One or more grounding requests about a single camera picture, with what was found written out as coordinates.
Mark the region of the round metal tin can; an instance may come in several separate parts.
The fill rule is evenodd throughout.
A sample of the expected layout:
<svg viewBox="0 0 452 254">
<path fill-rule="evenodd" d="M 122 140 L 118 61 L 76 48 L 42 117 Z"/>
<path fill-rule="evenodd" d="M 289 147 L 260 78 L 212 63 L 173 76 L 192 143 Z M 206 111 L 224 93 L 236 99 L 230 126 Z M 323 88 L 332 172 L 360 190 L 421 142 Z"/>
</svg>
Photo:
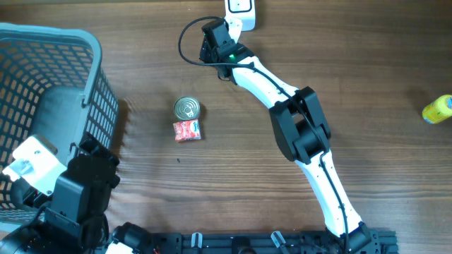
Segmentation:
<svg viewBox="0 0 452 254">
<path fill-rule="evenodd" d="M 174 103 L 174 115 L 181 121 L 197 119 L 201 113 L 199 101 L 190 96 L 180 97 Z"/>
</svg>

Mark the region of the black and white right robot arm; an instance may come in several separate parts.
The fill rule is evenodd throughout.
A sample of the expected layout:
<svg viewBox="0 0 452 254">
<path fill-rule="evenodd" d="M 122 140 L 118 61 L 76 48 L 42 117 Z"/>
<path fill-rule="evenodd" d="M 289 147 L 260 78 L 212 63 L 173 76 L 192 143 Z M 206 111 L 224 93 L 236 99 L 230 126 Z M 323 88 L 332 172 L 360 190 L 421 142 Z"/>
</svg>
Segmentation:
<svg viewBox="0 0 452 254">
<path fill-rule="evenodd" d="M 230 35 L 232 25 L 210 16 L 203 31 L 201 63 L 248 90 L 268 108 L 276 143 L 284 157 L 295 162 L 321 206 L 327 230 L 344 253 L 356 253 L 371 238 L 351 205 L 333 164 L 331 129 L 316 93 L 288 85 L 268 71 L 259 59 Z"/>
</svg>

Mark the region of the red snack packet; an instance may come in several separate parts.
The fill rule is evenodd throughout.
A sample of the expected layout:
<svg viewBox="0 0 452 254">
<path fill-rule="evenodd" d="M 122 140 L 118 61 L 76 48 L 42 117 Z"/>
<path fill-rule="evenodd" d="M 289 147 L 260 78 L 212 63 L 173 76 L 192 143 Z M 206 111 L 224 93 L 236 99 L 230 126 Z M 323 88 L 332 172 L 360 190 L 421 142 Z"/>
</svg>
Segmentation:
<svg viewBox="0 0 452 254">
<path fill-rule="evenodd" d="M 201 129 L 198 119 L 180 121 L 173 124 L 175 140 L 180 143 L 187 140 L 200 140 Z"/>
</svg>

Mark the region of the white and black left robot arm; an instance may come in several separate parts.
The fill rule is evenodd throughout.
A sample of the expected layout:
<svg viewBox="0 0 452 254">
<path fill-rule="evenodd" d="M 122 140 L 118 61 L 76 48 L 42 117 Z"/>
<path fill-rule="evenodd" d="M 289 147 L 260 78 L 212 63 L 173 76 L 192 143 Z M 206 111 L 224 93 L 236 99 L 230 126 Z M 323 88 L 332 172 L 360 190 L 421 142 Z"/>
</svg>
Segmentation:
<svg viewBox="0 0 452 254">
<path fill-rule="evenodd" d="M 24 179 L 47 200 L 36 215 L 1 240 L 2 253 L 154 253 L 152 236 L 125 223 L 109 231 L 105 210 L 119 185 L 118 157 L 91 134 L 79 144 L 81 155 L 63 165 L 56 149 L 39 135 L 13 151 L 3 173 Z"/>
</svg>

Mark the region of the yellow lidded small jar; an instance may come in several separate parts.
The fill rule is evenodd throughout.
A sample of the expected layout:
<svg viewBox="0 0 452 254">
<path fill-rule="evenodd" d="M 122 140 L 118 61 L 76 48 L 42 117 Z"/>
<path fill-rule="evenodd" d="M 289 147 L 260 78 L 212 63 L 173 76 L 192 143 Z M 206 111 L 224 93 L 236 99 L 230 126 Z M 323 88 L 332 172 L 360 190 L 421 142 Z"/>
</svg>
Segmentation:
<svg viewBox="0 0 452 254">
<path fill-rule="evenodd" d="M 423 119 L 430 124 L 441 123 L 451 117 L 451 95 L 442 95 L 422 110 Z"/>
</svg>

